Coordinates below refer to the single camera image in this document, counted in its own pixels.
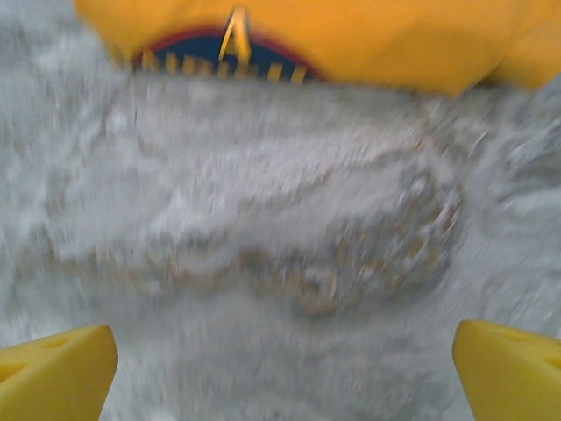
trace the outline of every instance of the yellow letter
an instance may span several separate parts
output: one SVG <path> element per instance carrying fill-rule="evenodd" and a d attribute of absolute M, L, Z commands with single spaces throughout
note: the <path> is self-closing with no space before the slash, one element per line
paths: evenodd
<path fill-rule="evenodd" d="M 158 57 L 152 51 L 144 51 L 142 53 L 142 68 L 151 72 L 157 72 L 160 69 Z"/>
<path fill-rule="evenodd" d="M 306 72 L 308 70 L 303 68 L 302 66 L 296 66 L 295 71 L 292 72 L 292 76 L 290 77 L 290 81 L 292 83 L 302 83 L 304 82 L 304 78 L 306 77 Z"/>
<path fill-rule="evenodd" d="M 282 76 L 282 65 L 280 63 L 271 63 L 271 67 L 267 72 L 267 79 L 271 82 L 278 82 Z"/>
<path fill-rule="evenodd" d="M 234 7 L 220 47 L 219 61 L 222 61 L 226 54 L 230 54 L 235 55 L 241 64 L 249 64 L 252 46 L 247 33 L 247 19 L 248 11 L 245 7 Z"/>
<path fill-rule="evenodd" d="M 221 61 L 218 64 L 218 76 L 220 77 L 226 77 L 228 75 L 228 62 L 226 61 Z"/>
<path fill-rule="evenodd" d="M 179 67 L 179 60 L 173 53 L 167 53 L 166 55 L 166 70 L 171 74 L 176 74 Z"/>
<path fill-rule="evenodd" d="M 196 59 L 196 73 L 200 76 L 210 76 L 214 70 L 214 64 L 212 61 L 208 61 L 202 58 Z"/>
<path fill-rule="evenodd" d="M 183 57 L 183 65 L 181 68 L 185 75 L 192 75 L 195 72 L 195 58 L 190 55 Z"/>

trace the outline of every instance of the logo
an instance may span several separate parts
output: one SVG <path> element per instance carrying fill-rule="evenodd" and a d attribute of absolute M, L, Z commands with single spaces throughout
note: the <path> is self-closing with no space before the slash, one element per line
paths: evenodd
<path fill-rule="evenodd" d="M 266 31 L 252 28 L 250 12 L 244 6 L 233 8 L 225 27 L 201 26 L 176 33 L 144 49 L 134 64 L 152 71 L 271 82 L 323 79 L 298 53 Z"/>

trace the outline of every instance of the yellow fabric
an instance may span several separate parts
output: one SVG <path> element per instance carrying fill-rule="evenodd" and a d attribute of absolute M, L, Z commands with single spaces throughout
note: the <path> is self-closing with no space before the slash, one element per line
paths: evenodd
<path fill-rule="evenodd" d="M 250 40 L 253 31 L 266 33 L 330 82 L 458 95 L 483 79 L 535 89 L 561 73 L 558 0 L 75 0 L 124 62 L 177 32 L 210 25 L 225 34 L 237 6 L 248 10 Z M 193 69 L 182 57 L 146 63 Z"/>
<path fill-rule="evenodd" d="M 453 357 L 477 421 L 561 420 L 560 340 L 466 320 Z"/>
<path fill-rule="evenodd" d="M 97 421 L 117 369 L 109 326 L 0 350 L 2 421 Z"/>

